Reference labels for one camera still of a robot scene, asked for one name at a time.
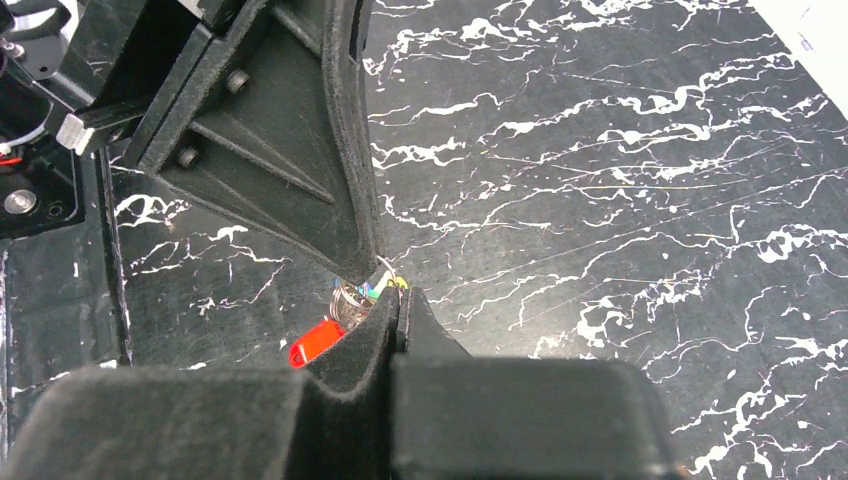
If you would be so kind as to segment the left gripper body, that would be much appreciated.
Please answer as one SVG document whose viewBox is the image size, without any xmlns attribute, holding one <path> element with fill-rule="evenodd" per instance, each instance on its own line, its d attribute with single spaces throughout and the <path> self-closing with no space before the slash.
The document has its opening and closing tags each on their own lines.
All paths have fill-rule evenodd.
<svg viewBox="0 0 848 480">
<path fill-rule="evenodd" d="M 80 160 L 130 137 L 196 31 L 238 1 L 5 1 L 1 235 L 80 221 Z"/>
</svg>

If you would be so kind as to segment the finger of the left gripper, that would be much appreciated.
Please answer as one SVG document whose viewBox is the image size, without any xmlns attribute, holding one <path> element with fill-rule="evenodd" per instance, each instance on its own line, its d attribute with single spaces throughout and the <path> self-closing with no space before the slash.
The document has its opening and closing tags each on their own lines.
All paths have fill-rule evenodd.
<svg viewBox="0 0 848 480">
<path fill-rule="evenodd" d="M 363 65 L 371 3 L 195 10 L 124 164 L 345 280 L 366 280 L 383 250 Z"/>
</svg>

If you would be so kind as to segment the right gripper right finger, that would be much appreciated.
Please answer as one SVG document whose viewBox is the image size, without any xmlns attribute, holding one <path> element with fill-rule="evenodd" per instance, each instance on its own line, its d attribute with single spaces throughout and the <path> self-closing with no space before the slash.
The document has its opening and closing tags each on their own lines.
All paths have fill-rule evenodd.
<svg viewBox="0 0 848 480">
<path fill-rule="evenodd" d="M 391 366 L 396 479 L 681 479 L 663 401 L 619 360 L 474 357 L 423 291 Z"/>
</svg>

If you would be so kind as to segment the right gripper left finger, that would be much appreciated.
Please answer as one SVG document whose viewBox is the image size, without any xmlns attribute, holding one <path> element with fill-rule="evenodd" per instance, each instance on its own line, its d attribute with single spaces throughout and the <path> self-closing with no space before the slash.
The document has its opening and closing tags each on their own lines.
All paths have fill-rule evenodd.
<svg viewBox="0 0 848 480">
<path fill-rule="evenodd" d="M 75 371 L 36 403 L 5 479 L 386 479 L 399 292 L 300 369 Z"/>
</svg>

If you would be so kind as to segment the keyring with coloured tags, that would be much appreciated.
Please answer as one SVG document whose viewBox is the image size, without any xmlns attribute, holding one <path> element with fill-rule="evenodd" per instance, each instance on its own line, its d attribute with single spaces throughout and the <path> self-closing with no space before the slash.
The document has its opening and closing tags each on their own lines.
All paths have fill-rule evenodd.
<svg viewBox="0 0 848 480">
<path fill-rule="evenodd" d="M 335 280 L 328 313 L 289 348 L 288 362 L 292 368 L 304 367 L 358 327 L 386 288 L 396 288 L 400 294 L 410 288 L 406 279 L 385 258 L 377 259 L 384 267 L 384 273 L 377 281 L 354 284 L 342 278 Z"/>
</svg>

